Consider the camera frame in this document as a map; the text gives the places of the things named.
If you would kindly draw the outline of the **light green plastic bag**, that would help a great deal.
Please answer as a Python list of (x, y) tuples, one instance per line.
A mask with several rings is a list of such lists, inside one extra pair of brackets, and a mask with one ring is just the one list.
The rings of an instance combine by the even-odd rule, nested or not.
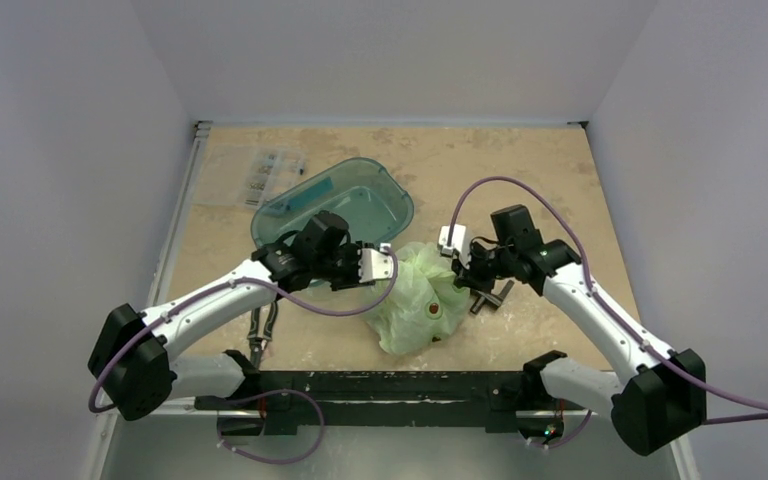
[(396, 256), (395, 286), (363, 318), (378, 334), (383, 351), (407, 355), (455, 333), (467, 316), (470, 291), (455, 285), (450, 260), (432, 243), (410, 242)]

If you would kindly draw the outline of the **teal plastic bin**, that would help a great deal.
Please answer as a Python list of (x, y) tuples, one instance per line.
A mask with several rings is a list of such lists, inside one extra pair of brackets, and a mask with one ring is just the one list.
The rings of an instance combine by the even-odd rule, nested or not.
[(288, 231), (301, 230), (314, 214), (339, 215), (354, 240), (391, 243), (411, 223), (412, 197), (376, 160), (354, 157), (331, 166), (281, 193), (254, 214), (250, 232), (256, 246)]

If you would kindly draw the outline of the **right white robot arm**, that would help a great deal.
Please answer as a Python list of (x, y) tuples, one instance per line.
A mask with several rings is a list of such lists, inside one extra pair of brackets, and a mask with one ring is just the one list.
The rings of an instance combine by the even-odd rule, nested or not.
[(572, 320), (612, 368), (595, 370), (559, 351), (543, 354), (523, 366), (521, 392), (529, 404), (567, 400), (606, 416), (642, 456), (706, 421), (706, 393), (698, 385), (706, 366), (698, 354), (674, 350), (600, 295), (583, 258), (560, 239), (544, 241), (525, 206), (498, 210), (491, 221), (491, 241), (460, 224), (441, 227), (439, 250), (452, 261), (456, 286), (485, 293), (499, 280), (530, 286)]

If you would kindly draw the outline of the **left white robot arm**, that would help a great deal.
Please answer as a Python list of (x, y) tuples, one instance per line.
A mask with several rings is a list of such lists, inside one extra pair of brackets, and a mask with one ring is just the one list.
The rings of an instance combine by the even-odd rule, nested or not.
[(391, 283), (396, 273), (388, 245), (355, 240), (342, 217), (320, 211), (203, 287), (144, 310), (128, 303), (111, 310), (88, 360), (95, 379), (88, 407), (117, 410), (126, 420), (176, 397), (221, 397), (232, 408), (247, 408), (258, 382), (240, 353), (186, 359), (184, 352), (229, 321), (282, 299), (323, 314), (295, 295), (315, 280), (343, 290)]

